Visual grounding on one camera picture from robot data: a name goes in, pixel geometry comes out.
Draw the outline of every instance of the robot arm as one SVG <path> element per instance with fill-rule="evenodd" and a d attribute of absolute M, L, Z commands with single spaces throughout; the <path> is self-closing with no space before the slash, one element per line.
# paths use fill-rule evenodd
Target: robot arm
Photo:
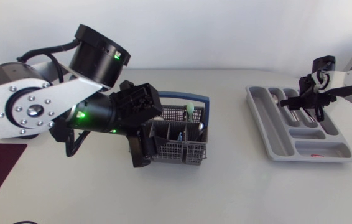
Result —
<path fill-rule="evenodd" d="M 314 109 L 317 121 L 323 121 L 324 106 L 336 101 L 337 96 L 352 95 L 352 70 L 335 71 L 334 56 L 318 58 L 313 61 L 312 74 L 300 78 L 299 89 L 299 96 L 281 100 L 281 106 Z"/>
<path fill-rule="evenodd" d="M 156 149 L 166 143 L 143 131 L 144 123 L 162 112 L 157 90 L 148 83 L 135 86 L 124 81 L 121 91 L 101 93 L 114 86 L 130 55 L 84 25 L 75 37 L 69 44 L 31 50 L 17 58 L 19 62 L 0 65 L 0 139 L 50 130 L 72 156 L 90 131 L 121 134 L 129 139 L 134 167 L 148 165 Z M 74 47 L 69 67 L 52 55 Z M 36 55 L 46 55 L 52 62 L 27 65 Z M 70 79 L 65 82 L 66 73 Z M 54 85 L 57 77 L 59 84 Z M 84 130 L 76 141 L 74 129 Z"/>

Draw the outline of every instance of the red label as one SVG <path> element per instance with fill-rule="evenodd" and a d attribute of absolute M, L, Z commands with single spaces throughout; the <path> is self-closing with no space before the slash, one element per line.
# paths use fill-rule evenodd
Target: red label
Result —
<path fill-rule="evenodd" d="M 324 158 L 323 155 L 318 155 L 318 154 L 312 154 L 312 157 L 322 157 L 322 158 Z"/>

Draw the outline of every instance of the blue basket handle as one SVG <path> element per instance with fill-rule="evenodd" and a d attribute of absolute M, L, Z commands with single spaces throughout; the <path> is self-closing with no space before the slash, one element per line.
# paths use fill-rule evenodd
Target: blue basket handle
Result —
<path fill-rule="evenodd" d="M 159 91 L 159 97 L 162 98 L 178 98 L 184 100 L 193 100 L 202 102 L 205 104 L 205 117 L 204 117 L 204 126 L 207 127 L 209 125 L 209 97 L 201 96 L 192 93 L 181 93 L 181 92 L 172 92 L 172 91 Z"/>

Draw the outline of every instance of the gray wire basket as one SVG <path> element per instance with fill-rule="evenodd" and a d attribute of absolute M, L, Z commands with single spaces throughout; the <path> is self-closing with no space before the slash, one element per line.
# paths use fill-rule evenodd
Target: gray wire basket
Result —
<path fill-rule="evenodd" d="M 150 136 L 166 138 L 169 142 L 161 146 L 152 160 L 155 162 L 186 163 L 200 165 L 206 159 L 208 141 L 209 98 L 189 93 L 159 92 L 160 97 L 201 101 L 205 107 L 194 107 L 192 122 L 187 122 L 186 106 L 162 105 L 161 118 L 146 124 Z"/>

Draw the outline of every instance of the white wall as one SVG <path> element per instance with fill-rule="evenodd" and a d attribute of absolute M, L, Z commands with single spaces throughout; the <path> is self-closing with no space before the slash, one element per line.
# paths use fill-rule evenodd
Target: white wall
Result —
<path fill-rule="evenodd" d="M 79 23 L 127 49 L 129 68 L 302 76 L 317 57 L 335 55 L 342 70 L 352 56 L 352 0 L 3 0 L 0 63 L 69 42 Z M 58 55 L 63 62 L 71 56 Z"/>

